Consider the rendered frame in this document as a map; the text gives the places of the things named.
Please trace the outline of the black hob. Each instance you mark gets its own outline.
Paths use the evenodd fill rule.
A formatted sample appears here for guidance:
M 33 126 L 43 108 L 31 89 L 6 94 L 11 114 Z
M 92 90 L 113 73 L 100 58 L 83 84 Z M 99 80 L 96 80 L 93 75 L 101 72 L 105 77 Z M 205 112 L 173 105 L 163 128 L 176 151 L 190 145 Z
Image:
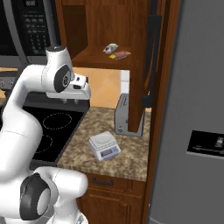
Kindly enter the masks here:
M 40 145 L 32 158 L 30 169 L 57 166 L 63 152 L 90 107 L 89 100 L 51 99 L 44 93 L 29 93 L 23 109 L 35 116 L 43 129 Z

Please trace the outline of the brown wooden cabinet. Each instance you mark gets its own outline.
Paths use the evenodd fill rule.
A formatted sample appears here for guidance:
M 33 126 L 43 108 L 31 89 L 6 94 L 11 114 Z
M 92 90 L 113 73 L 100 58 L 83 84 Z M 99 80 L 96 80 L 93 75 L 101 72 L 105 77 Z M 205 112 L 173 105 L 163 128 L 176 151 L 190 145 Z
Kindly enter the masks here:
M 56 0 L 61 43 L 75 67 L 130 69 L 131 0 Z M 118 45 L 112 53 L 103 50 Z M 122 59 L 109 56 L 130 52 Z

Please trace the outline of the grey fridge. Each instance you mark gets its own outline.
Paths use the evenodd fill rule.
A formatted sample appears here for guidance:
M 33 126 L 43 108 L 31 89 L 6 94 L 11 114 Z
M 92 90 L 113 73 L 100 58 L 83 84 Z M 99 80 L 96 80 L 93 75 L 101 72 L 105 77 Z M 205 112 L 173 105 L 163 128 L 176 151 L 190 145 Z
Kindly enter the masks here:
M 224 224 L 224 0 L 181 0 L 148 224 Z

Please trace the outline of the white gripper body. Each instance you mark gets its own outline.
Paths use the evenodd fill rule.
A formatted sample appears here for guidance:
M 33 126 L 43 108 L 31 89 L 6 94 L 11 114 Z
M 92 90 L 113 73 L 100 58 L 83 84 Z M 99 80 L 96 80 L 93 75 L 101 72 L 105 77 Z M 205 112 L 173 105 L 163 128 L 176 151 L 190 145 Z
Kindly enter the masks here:
M 91 98 L 91 90 L 86 82 L 82 89 L 66 88 L 60 93 L 47 93 L 46 96 L 53 99 L 89 100 Z

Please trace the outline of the black microwave oven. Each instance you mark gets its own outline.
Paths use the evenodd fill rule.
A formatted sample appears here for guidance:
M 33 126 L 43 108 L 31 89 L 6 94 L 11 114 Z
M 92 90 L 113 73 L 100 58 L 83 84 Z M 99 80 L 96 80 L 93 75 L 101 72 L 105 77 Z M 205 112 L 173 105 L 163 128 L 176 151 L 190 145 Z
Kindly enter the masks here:
M 0 0 L 0 67 L 45 65 L 59 44 L 56 0 Z

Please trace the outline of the grey wrapped packet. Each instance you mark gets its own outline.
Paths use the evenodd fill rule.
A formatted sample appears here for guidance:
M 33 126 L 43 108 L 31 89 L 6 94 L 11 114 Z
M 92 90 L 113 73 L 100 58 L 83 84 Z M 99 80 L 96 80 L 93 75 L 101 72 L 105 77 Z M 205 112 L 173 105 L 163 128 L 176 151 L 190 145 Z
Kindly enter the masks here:
M 116 50 L 117 47 L 118 47 L 117 44 L 115 44 L 115 43 L 111 43 L 111 44 L 107 45 L 107 46 L 104 48 L 103 51 L 104 51 L 105 53 L 112 53 L 112 52 L 114 52 L 114 51 Z

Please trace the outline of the brown wooden cabinet door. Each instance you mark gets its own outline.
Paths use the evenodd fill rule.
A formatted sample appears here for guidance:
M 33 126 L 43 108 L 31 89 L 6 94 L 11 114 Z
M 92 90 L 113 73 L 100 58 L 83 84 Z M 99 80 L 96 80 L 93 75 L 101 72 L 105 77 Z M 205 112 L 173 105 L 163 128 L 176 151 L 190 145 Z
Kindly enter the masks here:
M 142 118 L 145 64 L 148 41 L 148 17 L 156 11 L 157 0 L 131 0 L 131 57 L 129 70 L 128 131 L 137 132 Z

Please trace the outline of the brown wooden drawer front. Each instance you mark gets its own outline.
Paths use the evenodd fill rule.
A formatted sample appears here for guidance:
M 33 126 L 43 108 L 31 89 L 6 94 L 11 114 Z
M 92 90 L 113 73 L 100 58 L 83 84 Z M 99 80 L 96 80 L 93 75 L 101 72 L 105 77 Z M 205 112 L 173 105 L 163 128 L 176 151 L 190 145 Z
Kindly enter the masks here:
M 110 181 L 111 179 L 114 181 L 114 184 L 111 185 L 98 185 L 92 183 L 92 178 L 96 177 L 99 180 Z M 143 195 L 145 183 L 143 181 L 126 179 L 126 178 L 117 178 L 110 177 L 105 175 L 87 173 L 88 183 L 91 187 L 98 187 L 101 189 L 110 189 L 111 191 L 117 191 L 122 193 L 130 193 L 134 195 Z

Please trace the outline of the orange wrapped bar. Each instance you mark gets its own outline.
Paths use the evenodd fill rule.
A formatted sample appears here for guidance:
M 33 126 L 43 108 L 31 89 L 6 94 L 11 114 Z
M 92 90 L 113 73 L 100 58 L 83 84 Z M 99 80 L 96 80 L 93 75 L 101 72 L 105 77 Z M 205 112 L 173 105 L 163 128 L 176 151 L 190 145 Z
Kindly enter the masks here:
M 113 54 L 111 54 L 109 57 L 112 59 L 112 60 L 119 60 L 119 59 L 122 59 L 122 58 L 126 58 L 127 56 L 130 55 L 130 52 L 127 52 L 127 51 L 120 51 L 120 52 L 114 52 Z

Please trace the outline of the grey toaster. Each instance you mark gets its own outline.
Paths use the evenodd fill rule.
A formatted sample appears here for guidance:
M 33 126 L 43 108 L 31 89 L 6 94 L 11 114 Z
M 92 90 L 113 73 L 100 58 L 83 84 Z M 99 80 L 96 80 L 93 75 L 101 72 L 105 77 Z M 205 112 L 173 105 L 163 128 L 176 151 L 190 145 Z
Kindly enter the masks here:
M 142 137 L 144 133 L 144 117 L 145 112 L 142 114 L 142 119 L 137 132 L 128 131 L 128 117 L 129 117 L 129 95 L 122 93 L 115 108 L 114 123 L 115 133 L 122 136 Z

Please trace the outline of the white digital scale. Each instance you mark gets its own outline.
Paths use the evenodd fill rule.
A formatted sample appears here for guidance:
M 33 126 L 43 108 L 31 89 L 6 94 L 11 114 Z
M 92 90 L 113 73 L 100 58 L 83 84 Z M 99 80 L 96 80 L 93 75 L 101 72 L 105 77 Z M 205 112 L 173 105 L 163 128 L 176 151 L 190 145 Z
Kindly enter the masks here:
M 109 131 L 91 136 L 88 147 L 99 161 L 115 157 L 121 152 L 116 139 Z

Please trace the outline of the brown wooden lower cupboard door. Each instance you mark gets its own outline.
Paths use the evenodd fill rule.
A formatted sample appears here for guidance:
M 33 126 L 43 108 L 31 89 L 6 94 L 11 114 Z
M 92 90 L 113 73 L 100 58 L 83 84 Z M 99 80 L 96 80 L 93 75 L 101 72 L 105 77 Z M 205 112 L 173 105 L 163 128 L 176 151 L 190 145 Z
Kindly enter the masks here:
M 141 196 L 89 189 L 77 203 L 89 224 L 141 224 Z

